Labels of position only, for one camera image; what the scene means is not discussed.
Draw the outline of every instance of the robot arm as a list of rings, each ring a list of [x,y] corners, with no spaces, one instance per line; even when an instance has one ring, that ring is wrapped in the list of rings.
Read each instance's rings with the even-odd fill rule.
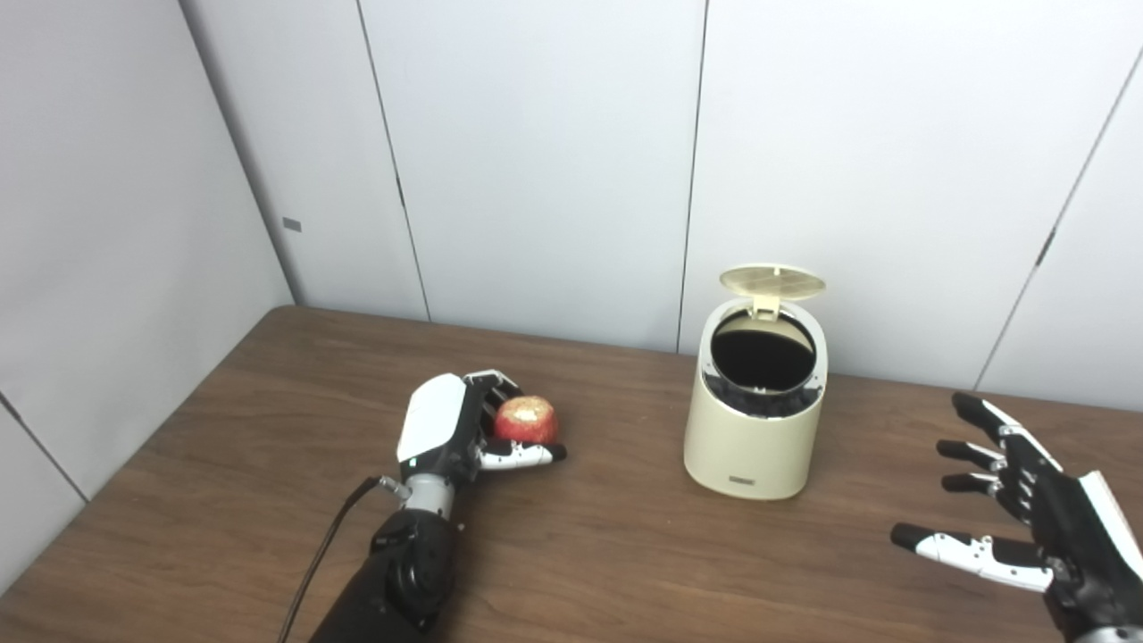
[[[437,621],[453,589],[456,490],[481,471],[515,469],[567,457],[558,444],[490,439],[501,404],[520,388],[498,371],[438,376],[409,400],[397,445],[401,482],[378,483],[401,500],[374,535],[369,557],[345,586],[314,643],[413,643]]]
[[[898,523],[890,540],[914,554],[982,578],[1044,594],[1066,643],[1143,641],[1143,556],[1103,476],[1079,479],[1020,423],[992,404],[958,393],[957,415],[1001,452],[941,441],[945,458],[988,473],[942,479],[950,492],[977,492],[1031,528],[1033,542],[937,532]]]

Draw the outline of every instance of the cream trash can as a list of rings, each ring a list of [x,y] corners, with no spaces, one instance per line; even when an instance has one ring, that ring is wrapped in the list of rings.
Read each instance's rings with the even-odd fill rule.
[[[790,498],[806,487],[829,364],[817,320],[789,302],[825,282],[776,264],[732,267],[721,281],[744,298],[706,319],[682,460],[720,493]]]

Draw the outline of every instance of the trash can lid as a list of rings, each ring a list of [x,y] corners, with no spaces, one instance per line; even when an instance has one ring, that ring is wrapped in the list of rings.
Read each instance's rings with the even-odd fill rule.
[[[782,299],[809,298],[825,289],[821,276],[777,263],[736,265],[719,276],[730,291],[754,299],[754,316],[774,320],[778,316]]]

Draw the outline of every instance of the red apple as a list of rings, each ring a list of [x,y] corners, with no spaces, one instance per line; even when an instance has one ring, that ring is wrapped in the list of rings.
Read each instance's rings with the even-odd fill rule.
[[[493,424],[493,436],[519,442],[553,444],[559,440],[560,424],[555,409],[536,395],[513,397],[501,405]]]

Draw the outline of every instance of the white wall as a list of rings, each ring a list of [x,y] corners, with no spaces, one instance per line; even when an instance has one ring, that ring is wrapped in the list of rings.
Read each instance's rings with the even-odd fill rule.
[[[299,303],[425,319],[357,5],[183,5]]]
[[[701,0],[363,0],[435,321],[673,351]]]
[[[290,297],[175,0],[0,13],[0,392],[91,496]]]
[[[981,389],[1143,411],[1143,72],[1063,214]]]
[[[0,594],[82,507],[83,499],[0,408]]]
[[[791,263],[834,371],[973,387],[1141,45],[1140,2],[712,2],[681,348]]]
[[[796,263],[836,371],[961,388],[1143,46],[1128,0],[716,0],[693,150],[697,0],[184,3],[307,303],[694,352],[719,271]]]

